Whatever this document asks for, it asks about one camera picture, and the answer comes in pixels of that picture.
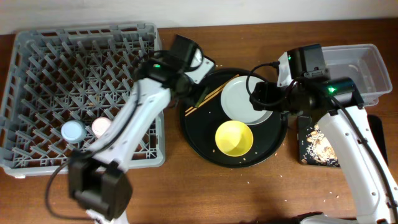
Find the wooden chopstick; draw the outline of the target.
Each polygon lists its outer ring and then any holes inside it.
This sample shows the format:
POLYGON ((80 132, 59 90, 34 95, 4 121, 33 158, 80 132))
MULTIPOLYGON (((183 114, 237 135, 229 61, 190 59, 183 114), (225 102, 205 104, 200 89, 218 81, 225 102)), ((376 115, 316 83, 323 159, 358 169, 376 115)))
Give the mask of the wooden chopstick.
POLYGON ((199 109, 200 107, 204 106, 210 100, 212 100, 213 98, 218 96, 223 91, 223 89, 224 89, 224 86, 221 86, 221 87, 217 88, 216 90, 212 91, 209 95, 207 95, 205 97, 204 101, 202 103, 200 103, 196 108, 191 107, 191 108, 187 109, 185 111, 184 116, 188 116, 188 115, 192 114, 194 111, 196 111, 197 109, 199 109))
POLYGON ((206 104, 207 102, 209 102, 211 99, 213 99, 214 97, 216 97, 219 93, 222 92, 223 88, 226 86, 226 84, 231 81, 234 78, 239 77, 239 75, 235 75, 233 78, 231 78, 230 80, 228 80, 226 83, 222 84, 221 86, 219 86, 218 88, 216 88, 215 90, 213 90, 211 93, 209 93, 208 95, 205 96, 205 99, 196 107, 190 107, 189 109, 187 109, 185 111, 185 116, 188 116, 190 114, 192 114, 194 111, 196 111, 197 109, 199 109, 201 106, 203 106, 204 104, 206 104))

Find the grey round plate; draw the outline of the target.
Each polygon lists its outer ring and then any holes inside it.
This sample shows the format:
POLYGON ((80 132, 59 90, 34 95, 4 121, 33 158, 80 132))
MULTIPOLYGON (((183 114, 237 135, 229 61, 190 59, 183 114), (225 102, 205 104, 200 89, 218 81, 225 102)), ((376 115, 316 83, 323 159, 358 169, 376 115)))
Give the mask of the grey round plate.
POLYGON ((254 126, 269 119, 272 112, 253 109, 246 89, 246 80, 247 76, 238 76, 225 85, 221 92, 221 107, 231 120, 254 126))

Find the yellow plastic bowl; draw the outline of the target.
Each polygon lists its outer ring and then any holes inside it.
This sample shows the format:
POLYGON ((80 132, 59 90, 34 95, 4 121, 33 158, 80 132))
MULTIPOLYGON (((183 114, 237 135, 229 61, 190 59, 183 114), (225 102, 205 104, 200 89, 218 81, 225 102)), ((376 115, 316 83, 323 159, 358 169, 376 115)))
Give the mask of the yellow plastic bowl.
POLYGON ((251 150, 254 136, 248 125, 230 120, 217 128, 215 143, 223 154, 229 157, 239 157, 251 150))

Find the food scraps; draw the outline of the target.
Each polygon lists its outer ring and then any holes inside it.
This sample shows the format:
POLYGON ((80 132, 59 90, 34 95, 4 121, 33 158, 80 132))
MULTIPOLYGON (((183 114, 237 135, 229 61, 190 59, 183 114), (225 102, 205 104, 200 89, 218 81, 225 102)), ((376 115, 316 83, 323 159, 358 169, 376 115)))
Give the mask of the food scraps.
POLYGON ((303 165, 339 167, 338 158, 318 124, 298 134, 299 162, 303 165))

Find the pink plastic cup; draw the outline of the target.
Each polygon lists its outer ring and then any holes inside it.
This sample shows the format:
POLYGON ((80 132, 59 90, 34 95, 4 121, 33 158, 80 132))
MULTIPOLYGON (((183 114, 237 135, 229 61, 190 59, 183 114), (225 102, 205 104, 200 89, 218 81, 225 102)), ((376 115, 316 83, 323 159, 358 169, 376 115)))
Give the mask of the pink plastic cup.
POLYGON ((111 126, 112 121, 106 117, 96 118, 91 124, 91 130, 96 138, 100 138, 111 126))

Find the blue plastic cup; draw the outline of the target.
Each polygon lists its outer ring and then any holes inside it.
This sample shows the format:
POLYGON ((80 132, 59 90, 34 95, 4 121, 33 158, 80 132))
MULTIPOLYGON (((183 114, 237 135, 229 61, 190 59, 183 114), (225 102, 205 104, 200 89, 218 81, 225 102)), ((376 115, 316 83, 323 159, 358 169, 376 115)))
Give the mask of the blue plastic cup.
POLYGON ((79 143, 84 140, 87 135, 85 125, 78 120, 67 121, 61 127, 61 135, 68 143, 79 143))

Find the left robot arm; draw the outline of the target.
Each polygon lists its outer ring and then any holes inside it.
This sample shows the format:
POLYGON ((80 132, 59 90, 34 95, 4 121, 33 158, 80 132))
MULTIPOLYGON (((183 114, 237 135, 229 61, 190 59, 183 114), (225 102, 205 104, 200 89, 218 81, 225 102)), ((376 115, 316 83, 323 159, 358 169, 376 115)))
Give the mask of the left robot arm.
POLYGON ((201 81, 214 65, 196 42, 181 35, 175 36, 169 50, 140 59, 129 99, 110 127, 86 153, 69 160, 69 195, 89 212, 89 220, 127 223, 124 214, 132 186, 126 173, 136 148, 172 100, 201 103, 206 95, 201 81))

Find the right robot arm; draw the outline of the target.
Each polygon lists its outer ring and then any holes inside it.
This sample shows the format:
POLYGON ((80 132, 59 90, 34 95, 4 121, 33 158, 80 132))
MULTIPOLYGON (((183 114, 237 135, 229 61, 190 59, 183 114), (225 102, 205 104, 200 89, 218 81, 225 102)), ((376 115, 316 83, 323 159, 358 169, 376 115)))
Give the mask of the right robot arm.
POLYGON ((371 132, 364 100, 349 77, 332 79, 320 44, 286 51, 277 82, 248 90, 256 111, 321 112, 317 124, 337 155, 356 206, 357 223, 397 223, 397 183, 371 132))

